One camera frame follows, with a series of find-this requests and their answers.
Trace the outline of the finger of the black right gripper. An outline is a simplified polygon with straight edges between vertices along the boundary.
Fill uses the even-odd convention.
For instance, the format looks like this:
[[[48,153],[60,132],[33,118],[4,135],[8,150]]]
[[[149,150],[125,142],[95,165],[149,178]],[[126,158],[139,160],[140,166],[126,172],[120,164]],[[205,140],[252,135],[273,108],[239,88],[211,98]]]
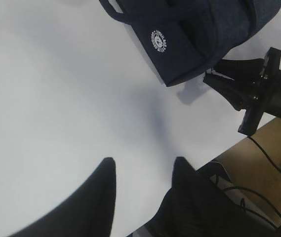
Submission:
[[[252,101],[251,87],[246,83],[216,74],[205,74],[203,82],[223,96],[237,111],[246,109]]]
[[[261,58],[252,60],[220,60],[214,70],[234,80],[256,80],[262,70],[265,60]]]

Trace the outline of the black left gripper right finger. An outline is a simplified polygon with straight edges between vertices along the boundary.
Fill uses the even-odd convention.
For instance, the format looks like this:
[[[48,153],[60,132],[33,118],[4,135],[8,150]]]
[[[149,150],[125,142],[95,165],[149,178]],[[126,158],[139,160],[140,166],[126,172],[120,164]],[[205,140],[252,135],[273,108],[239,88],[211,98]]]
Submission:
[[[259,237],[261,226],[241,212],[184,157],[177,157],[172,185],[146,227],[155,237]]]

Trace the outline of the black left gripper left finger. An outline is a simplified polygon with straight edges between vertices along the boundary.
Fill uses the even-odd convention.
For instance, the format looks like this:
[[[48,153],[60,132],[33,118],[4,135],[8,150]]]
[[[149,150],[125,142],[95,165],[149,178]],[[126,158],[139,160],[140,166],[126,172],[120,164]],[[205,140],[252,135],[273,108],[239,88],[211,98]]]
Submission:
[[[116,202],[116,164],[104,158],[85,182],[60,205],[15,237],[108,237]]]

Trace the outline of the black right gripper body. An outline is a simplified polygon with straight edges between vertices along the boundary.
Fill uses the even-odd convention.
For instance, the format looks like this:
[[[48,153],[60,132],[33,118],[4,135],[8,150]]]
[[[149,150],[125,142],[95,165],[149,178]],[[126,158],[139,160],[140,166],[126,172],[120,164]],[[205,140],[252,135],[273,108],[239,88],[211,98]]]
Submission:
[[[281,50],[271,47],[251,95],[251,103],[238,132],[244,135],[256,133],[264,113],[281,118]]]

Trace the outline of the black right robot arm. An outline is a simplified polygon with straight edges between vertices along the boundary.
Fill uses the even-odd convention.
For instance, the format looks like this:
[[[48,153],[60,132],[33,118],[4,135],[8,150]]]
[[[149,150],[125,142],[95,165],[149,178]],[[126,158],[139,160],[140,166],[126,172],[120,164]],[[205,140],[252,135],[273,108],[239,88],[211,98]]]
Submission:
[[[264,58],[220,60],[203,82],[235,110],[245,110],[238,132],[256,133],[264,113],[281,118],[281,50],[271,47]]]

